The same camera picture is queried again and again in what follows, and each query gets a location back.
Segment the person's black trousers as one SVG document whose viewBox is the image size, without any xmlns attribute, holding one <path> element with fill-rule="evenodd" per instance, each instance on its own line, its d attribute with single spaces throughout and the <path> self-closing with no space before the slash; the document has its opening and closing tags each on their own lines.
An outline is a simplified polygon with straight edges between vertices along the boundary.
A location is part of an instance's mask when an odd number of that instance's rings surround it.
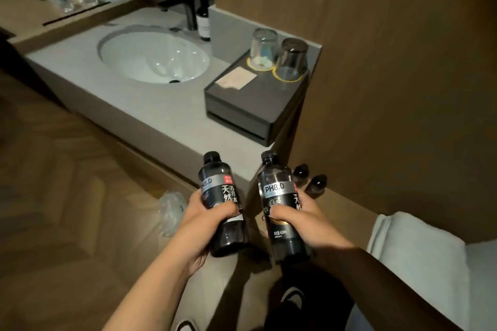
<svg viewBox="0 0 497 331">
<path fill-rule="evenodd" d="M 263 331 L 345 331 L 354 302 L 338 279 L 310 262 L 280 268 Z"/>
</svg>

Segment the person's left forearm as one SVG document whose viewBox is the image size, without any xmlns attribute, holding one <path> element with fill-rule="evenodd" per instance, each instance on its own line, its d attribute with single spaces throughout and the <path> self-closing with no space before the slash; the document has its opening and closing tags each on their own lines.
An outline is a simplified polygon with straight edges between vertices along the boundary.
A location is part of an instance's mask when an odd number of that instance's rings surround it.
<svg viewBox="0 0 497 331">
<path fill-rule="evenodd" d="M 189 279 L 207 251 L 193 255 L 170 242 L 133 285 L 102 331 L 170 331 Z"/>
</svg>

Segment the dark soap pump bottle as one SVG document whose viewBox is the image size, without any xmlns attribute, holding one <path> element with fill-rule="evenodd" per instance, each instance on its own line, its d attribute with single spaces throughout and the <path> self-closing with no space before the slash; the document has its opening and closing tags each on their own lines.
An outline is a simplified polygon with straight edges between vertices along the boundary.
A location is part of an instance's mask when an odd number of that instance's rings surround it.
<svg viewBox="0 0 497 331">
<path fill-rule="evenodd" d="M 210 41 L 209 0 L 200 0 L 196 11 L 197 31 L 203 41 Z"/>
</svg>

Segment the person's left hand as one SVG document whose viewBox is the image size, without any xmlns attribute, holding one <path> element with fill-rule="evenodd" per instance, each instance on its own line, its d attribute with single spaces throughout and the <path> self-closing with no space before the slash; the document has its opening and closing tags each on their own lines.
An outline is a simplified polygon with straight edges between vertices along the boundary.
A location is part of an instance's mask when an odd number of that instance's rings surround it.
<svg viewBox="0 0 497 331">
<path fill-rule="evenodd" d="M 204 264 L 208 245 L 223 221 L 208 221 L 206 208 L 202 203 L 201 191 L 196 190 L 189 199 L 180 227 L 167 245 L 173 260 L 185 269 L 191 277 Z"/>
</svg>

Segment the grey tray box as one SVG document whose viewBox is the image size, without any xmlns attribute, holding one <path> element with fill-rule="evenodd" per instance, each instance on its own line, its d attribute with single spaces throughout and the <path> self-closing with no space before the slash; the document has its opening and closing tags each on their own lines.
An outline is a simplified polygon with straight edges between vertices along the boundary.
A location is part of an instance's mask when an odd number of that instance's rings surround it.
<svg viewBox="0 0 497 331">
<path fill-rule="evenodd" d="M 246 64 L 249 54 L 250 51 L 246 50 L 205 87 L 206 114 L 208 118 L 269 147 L 305 96 L 309 73 L 300 82 L 283 83 L 271 71 L 252 70 Z M 223 89 L 215 84 L 222 75 L 239 66 L 256 73 L 257 77 L 240 90 Z"/>
</svg>

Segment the clear plastic bag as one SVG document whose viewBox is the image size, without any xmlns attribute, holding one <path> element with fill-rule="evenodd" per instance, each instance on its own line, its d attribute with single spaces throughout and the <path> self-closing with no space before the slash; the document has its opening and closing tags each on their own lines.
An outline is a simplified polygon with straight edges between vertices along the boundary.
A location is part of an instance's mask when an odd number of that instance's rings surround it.
<svg viewBox="0 0 497 331">
<path fill-rule="evenodd" d="M 172 237 L 178 230 L 184 216 L 187 202 L 177 191 L 167 191 L 158 199 L 160 232 Z"/>
</svg>

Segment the white towel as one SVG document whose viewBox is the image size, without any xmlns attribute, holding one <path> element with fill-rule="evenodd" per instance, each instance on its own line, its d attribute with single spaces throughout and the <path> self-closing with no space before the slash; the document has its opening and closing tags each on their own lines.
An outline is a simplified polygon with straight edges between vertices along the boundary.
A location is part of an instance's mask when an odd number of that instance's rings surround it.
<svg viewBox="0 0 497 331">
<path fill-rule="evenodd" d="M 497 239 L 467 245 L 397 212 L 377 217 L 366 251 L 464 331 L 497 331 Z"/>
</svg>

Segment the person's right hand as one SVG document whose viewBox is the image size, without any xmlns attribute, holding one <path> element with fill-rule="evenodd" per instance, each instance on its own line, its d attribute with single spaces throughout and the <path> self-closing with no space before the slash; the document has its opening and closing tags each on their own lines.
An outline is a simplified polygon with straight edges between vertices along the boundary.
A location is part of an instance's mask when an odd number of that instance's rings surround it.
<svg viewBox="0 0 497 331">
<path fill-rule="evenodd" d="M 297 193 L 301 203 L 299 211 L 302 223 L 292 226 L 319 259 L 334 259 L 344 253 L 356 253 L 361 250 L 339 233 L 312 198 L 303 190 L 298 189 Z"/>
</svg>

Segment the black water bottle silver label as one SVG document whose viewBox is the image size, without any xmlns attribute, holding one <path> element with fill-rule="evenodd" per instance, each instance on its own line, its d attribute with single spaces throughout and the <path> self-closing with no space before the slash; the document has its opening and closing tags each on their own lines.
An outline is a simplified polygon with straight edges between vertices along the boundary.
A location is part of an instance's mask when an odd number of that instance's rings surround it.
<svg viewBox="0 0 497 331">
<path fill-rule="evenodd" d="M 262 169 L 258 173 L 258 190 L 264 214 L 273 261 L 276 265 L 292 265 L 310 259 L 310 250 L 288 222 L 270 217 L 270 208 L 282 204 L 301 210 L 301 201 L 292 178 L 292 171 L 281 165 L 276 152 L 261 154 Z"/>
</svg>

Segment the dark glass tumbler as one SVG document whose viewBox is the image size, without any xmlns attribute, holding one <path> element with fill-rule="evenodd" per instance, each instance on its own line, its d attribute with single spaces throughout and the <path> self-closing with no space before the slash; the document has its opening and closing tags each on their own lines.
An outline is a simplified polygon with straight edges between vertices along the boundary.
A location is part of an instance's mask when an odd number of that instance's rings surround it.
<svg viewBox="0 0 497 331">
<path fill-rule="evenodd" d="M 288 66 L 299 71 L 307 69 L 308 49 L 307 42 L 302 39 L 294 37 L 283 39 L 276 67 Z"/>
</svg>

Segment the white oval sink basin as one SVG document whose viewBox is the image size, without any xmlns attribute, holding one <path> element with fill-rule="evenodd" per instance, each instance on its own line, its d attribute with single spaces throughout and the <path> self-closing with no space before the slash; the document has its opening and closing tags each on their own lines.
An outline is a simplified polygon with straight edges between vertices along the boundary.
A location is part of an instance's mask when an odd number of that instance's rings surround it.
<svg viewBox="0 0 497 331">
<path fill-rule="evenodd" d="M 203 75 L 207 52 L 162 27 L 131 25 L 106 35 L 97 45 L 100 60 L 118 74 L 150 84 L 185 83 Z"/>
</svg>

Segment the black water bottle red mark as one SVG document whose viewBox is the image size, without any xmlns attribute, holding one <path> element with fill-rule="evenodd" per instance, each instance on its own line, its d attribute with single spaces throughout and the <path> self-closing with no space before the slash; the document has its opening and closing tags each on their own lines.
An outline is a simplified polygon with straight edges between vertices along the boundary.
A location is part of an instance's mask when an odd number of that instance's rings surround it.
<svg viewBox="0 0 497 331">
<path fill-rule="evenodd" d="M 201 199 L 207 209 L 232 201 L 239 214 L 226 217 L 218 223 L 209 249 L 214 258 L 223 258 L 245 249 L 250 240 L 242 211 L 241 198 L 231 167 L 221 160 L 220 154 L 210 151 L 203 156 L 204 165 L 198 173 L 201 182 Z"/>
</svg>

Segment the beige paper card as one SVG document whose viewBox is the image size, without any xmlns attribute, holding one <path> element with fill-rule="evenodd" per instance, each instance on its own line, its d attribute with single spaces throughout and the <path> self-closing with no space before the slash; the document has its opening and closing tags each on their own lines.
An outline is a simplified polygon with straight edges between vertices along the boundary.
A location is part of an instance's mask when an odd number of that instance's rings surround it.
<svg viewBox="0 0 497 331">
<path fill-rule="evenodd" d="M 257 74 L 245 68 L 237 67 L 215 81 L 223 89 L 240 90 L 257 77 Z"/>
</svg>

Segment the person's right forearm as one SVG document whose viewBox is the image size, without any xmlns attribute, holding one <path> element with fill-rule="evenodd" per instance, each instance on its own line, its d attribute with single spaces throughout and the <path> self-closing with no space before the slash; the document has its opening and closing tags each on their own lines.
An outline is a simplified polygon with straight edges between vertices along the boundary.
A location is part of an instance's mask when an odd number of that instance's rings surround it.
<svg viewBox="0 0 497 331">
<path fill-rule="evenodd" d="M 463 331 L 363 249 L 311 246 L 375 331 Z"/>
</svg>

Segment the clear glass tumbler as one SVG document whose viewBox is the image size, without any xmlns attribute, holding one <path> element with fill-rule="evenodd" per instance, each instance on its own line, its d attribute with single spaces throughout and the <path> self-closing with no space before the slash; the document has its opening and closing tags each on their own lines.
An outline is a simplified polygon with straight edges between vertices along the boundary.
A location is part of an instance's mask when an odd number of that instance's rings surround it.
<svg viewBox="0 0 497 331">
<path fill-rule="evenodd" d="M 256 28 L 252 34 L 249 57 L 267 57 L 277 63 L 279 44 L 277 32 L 269 28 Z"/>
</svg>

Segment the black faucet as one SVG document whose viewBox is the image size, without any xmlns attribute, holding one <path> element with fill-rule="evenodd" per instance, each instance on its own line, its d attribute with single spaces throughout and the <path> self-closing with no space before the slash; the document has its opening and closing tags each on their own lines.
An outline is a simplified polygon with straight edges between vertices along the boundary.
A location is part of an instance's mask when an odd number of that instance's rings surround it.
<svg viewBox="0 0 497 331">
<path fill-rule="evenodd" d="M 196 20 L 195 0 L 163 0 L 157 3 L 157 6 L 163 11 L 171 7 L 183 5 L 187 18 L 187 28 L 190 31 L 197 31 L 198 25 Z"/>
</svg>

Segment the yellow rimmed coaster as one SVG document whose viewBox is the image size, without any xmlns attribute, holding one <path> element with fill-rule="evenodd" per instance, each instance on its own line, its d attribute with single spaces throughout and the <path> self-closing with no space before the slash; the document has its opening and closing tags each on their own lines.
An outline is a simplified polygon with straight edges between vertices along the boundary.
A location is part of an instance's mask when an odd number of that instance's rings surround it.
<svg viewBox="0 0 497 331">
<path fill-rule="evenodd" d="M 271 70 L 272 75 L 283 83 L 297 83 L 303 80 L 308 75 L 308 69 L 299 71 L 296 68 L 281 66 L 274 67 Z"/>
</svg>

